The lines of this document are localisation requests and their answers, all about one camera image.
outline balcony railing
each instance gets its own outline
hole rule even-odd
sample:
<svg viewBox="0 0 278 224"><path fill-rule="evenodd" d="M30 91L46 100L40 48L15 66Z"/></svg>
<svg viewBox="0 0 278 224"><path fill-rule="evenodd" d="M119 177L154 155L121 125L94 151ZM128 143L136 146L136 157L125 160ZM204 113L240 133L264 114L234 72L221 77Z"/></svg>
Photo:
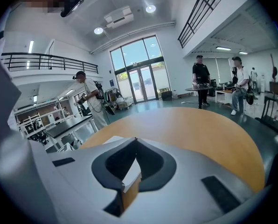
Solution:
<svg viewBox="0 0 278 224"><path fill-rule="evenodd" d="M39 53L2 53L1 60L9 71L19 70L83 70L98 74L97 65L71 58Z"/></svg>
<svg viewBox="0 0 278 224"><path fill-rule="evenodd" d="M184 48L221 0L197 0L178 40Z"/></svg>

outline man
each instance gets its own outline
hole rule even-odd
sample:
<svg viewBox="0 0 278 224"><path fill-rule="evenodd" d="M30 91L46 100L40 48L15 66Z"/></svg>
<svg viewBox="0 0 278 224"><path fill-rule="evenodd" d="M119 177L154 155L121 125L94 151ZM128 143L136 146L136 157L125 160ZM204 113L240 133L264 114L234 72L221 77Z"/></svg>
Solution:
<svg viewBox="0 0 278 224"><path fill-rule="evenodd" d="M252 68L251 71L251 79L252 79L252 89L254 92L257 92L257 73L255 71L255 68Z"/></svg>
<svg viewBox="0 0 278 224"><path fill-rule="evenodd" d="M92 79L86 78L86 74L83 71L77 72L76 80L80 84L84 83L85 91L87 94L87 96L84 97L84 100L87 101L87 105L91 111L97 129L101 130L102 128L107 126L107 123L103 116L101 101L99 101L96 97L96 95L98 94L96 84Z"/></svg>
<svg viewBox="0 0 278 224"><path fill-rule="evenodd" d="M234 61L234 66L237 68L237 87L236 91L232 93L232 112L231 115L236 115L238 112L237 103L239 104L239 111L243 112L243 98L247 94L248 90L248 82L249 82L249 74L246 68L242 67L241 58L234 57L232 58Z"/></svg>
<svg viewBox="0 0 278 224"><path fill-rule="evenodd" d="M209 70L206 65L202 64L203 56L197 56L197 63L193 65L193 81L198 84L210 83ZM202 105L209 106L206 101L208 95L208 90L198 91L198 109L202 108Z"/></svg>

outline black shirt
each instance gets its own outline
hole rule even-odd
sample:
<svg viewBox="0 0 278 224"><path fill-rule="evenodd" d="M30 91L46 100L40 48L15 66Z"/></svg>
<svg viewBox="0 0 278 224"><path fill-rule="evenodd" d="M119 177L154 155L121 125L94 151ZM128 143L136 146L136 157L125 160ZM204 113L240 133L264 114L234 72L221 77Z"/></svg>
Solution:
<svg viewBox="0 0 278 224"><path fill-rule="evenodd" d="M204 64L194 63L193 74L196 74L198 82L208 83L209 82L209 70Z"/></svg>

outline air conditioner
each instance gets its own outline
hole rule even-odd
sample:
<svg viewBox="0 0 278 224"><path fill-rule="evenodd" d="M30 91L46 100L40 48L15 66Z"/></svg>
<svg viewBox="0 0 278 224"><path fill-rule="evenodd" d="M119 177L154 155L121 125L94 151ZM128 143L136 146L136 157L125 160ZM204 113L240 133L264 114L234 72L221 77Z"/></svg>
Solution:
<svg viewBox="0 0 278 224"><path fill-rule="evenodd" d="M134 15L129 6L119 8L108 15L105 20L108 22L107 28L118 28L134 20Z"/></svg>

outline floor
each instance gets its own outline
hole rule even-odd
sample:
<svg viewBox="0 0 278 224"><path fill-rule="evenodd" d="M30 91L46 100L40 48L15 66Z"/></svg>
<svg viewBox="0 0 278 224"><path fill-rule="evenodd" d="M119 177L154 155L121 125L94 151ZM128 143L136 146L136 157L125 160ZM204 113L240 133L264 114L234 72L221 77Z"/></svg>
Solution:
<svg viewBox="0 0 278 224"><path fill-rule="evenodd" d="M261 117L263 109L263 95L258 97L255 106L247 106L245 114L237 114L236 116L231 116L231 108L222 104L224 101L224 95L218 95L218 102L215 103L215 97L209 97L208 102L210 106L204 107L204 109L221 114L240 125L254 140L259 152L262 156L264 162L265 178L267 181L272 162L276 154L278 154L278 135L276 132L261 124L259 121L255 120L254 117ZM183 101L190 101L192 103L182 104ZM132 105L130 109L124 111L117 111L115 115L107 115L105 117L107 123L113 123L118 119L124 118L128 115L136 114L139 112L144 112L147 110L160 109L164 107L192 107L197 108L196 103L197 97L190 96L185 98L175 99L173 101L162 101L156 100L146 103L141 103L137 105ZM85 142L90 136L94 134L93 130L90 132L88 128L82 127L77 131L81 142ZM74 139L72 136L66 136L63 138L63 143L72 142ZM55 152L56 149L51 147L47 150L48 153Z"/></svg>

